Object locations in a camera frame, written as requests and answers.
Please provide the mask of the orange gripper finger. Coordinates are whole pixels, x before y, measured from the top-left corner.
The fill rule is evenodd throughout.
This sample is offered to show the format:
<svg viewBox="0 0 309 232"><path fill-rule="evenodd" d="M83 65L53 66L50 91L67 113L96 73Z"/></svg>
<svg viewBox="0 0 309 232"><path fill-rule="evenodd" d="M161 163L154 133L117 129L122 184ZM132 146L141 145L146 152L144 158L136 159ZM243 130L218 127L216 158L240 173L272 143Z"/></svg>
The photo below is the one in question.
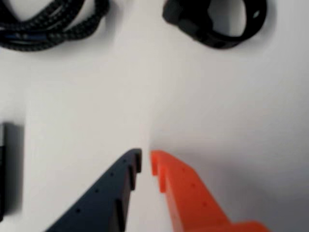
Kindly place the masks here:
<svg viewBox="0 0 309 232"><path fill-rule="evenodd" d="M152 174L166 195L176 232L267 232L256 221L233 223L190 165L162 151L151 151Z"/></svg>

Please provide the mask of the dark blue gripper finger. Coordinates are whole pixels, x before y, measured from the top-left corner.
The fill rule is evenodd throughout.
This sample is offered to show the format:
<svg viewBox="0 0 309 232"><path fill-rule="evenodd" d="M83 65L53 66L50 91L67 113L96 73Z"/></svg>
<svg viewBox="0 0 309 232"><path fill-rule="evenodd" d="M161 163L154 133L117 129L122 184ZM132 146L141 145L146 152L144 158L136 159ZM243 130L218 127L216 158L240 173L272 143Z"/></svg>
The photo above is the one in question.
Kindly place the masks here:
<svg viewBox="0 0 309 232"><path fill-rule="evenodd" d="M124 232L142 150L124 153L47 231Z"/></svg>

